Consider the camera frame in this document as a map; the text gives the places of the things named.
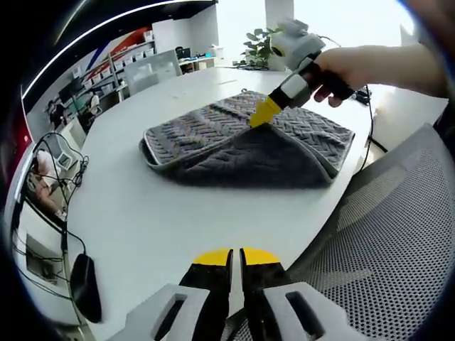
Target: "potted plant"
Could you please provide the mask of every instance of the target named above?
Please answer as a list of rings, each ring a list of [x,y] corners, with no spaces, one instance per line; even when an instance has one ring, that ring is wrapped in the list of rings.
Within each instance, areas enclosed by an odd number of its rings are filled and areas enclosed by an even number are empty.
[[[245,56],[245,61],[242,64],[268,67],[270,70],[284,70],[285,67],[270,49],[270,36],[280,31],[280,28],[275,30],[267,28],[265,31],[261,28],[256,28],[254,33],[247,33],[249,41],[243,43],[243,45],[246,45],[248,49],[242,53]]]

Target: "ceiling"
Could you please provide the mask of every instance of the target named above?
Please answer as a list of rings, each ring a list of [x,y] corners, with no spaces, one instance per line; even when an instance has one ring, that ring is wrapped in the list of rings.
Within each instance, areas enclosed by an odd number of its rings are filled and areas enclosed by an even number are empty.
[[[42,3],[39,8],[42,13],[40,18],[36,16],[30,20],[23,18],[25,22],[31,23],[28,41],[37,41],[29,46],[33,53],[27,55],[26,69],[22,77],[24,90],[36,78],[39,71],[48,64],[49,60],[81,34],[119,14],[150,4],[159,4],[164,0],[47,0],[40,2]],[[62,72],[102,43],[135,29],[150,26],[153,22],[170,18],[190,18],[216,2],[217,0],[164,4],[136,11],[103,25],[67,49],[36,80],[24,98],[26,111],[36,103]]]

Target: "ceiling light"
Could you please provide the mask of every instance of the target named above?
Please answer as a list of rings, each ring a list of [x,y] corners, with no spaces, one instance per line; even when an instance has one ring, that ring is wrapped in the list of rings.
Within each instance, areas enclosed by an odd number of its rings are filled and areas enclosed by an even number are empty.
[[[178,2],[193,2],[193,1],[212,1],[212,0],[169,0],[169,1],[159,2],[157,4],[149,4],[149,5],[142,6],[142,7],[139,7],[137,9],[132,9],[131,11],[127,11],[127,12],[124,12],[122,14],[119,14],[118,16],[115,16],[115,17],[113,17],[111,19],[103,21],[102,23],[99,23],[98,25],[92,27],[90,30],[88,30],[87,32],[84,32],[83,34],[78,36],[75,40],[73,40],[71,43],[66,45],[59,53],[57,53],[51,60],[49,60],[49,62],[41,69],[41,71],[35,76],[35,78],[33,78],[33,80],[27,86],[26,90],[22,94],[22,99],[24,99],[27,96],[27,94],[30,92],[30,89],[32,88],[32,86],[35,85],[35,83],[38,81],[38,79],[52,65],[52,63],[54,63],[63,53],[65,53],[68,49],[70,49],[72,46],[74,46],[78,41],[82,40],[84,37],[86,37],[89,34],[91,34],[91,32],[96,31],[98,28],[101,28],[104,25],[106,25],[107,23],[111,23],[111,22],[113,22],[114,20],[116,20],[118,18],[121,18],[123,16],[127,16],[128,14],[132,14],[132,13],[136,13],[136,12],[142,11],[143,9],[150,9],[152,7],[168,5],[168,4],[174,4],[174,3],[178,3]]]

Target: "person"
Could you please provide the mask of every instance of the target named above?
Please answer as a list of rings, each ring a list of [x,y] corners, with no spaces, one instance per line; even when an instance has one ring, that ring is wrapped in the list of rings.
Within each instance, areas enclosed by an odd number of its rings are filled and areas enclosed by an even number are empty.
[[[54,130],[56,130],[61,124],[68,124],[66,109],[63,104],[56,104],[54,101],[49,101],[48,114],[50,122],[54,126]]]
[[[320,54],[315,62],[322,70],[339,75],[354,90],[368,84],[382,84],[441,98],[449,98],[451,92],[442,64],[421,43],[394,48],[334,48]],[[317,102],[326,98],[332,107],[338,107],[343,102],[333,96],[327,87],[319,88],[314,94]],[[451,108],[452,104],[449,104],[434,128],[455,157],[455,111]]]
[[[51,210],[61,220],[65,220],[66,213],[52,198],[52,186],[57,181],[61,168],[53,160],[52,155],[43,149],[40,149],[32,162],[32,171],[37,175],[38,185],[36,195],[38,200]]]
[[[90,98],[89,111],[92,113],[93,116],[97,116],[97,114],[101,112],[100,97],[94,90],[90,91],[90,94],[92,95],[92,97]]]

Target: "green plant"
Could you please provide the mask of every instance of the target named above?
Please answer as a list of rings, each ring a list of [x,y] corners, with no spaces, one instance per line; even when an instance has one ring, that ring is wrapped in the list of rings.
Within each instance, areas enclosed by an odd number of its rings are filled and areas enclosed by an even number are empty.
[[[247,46],[248,50],[242,53],[242,55],[245,57],[250,56],[249,64],[251,66],[267,66],[269,56],[272,54],[270,36],[280,31],[280,28],[275,30],[267,28],[265,31],[262,28],[256,28],[254,33],[247,33],[250,41],[244,42],[243,45]]]

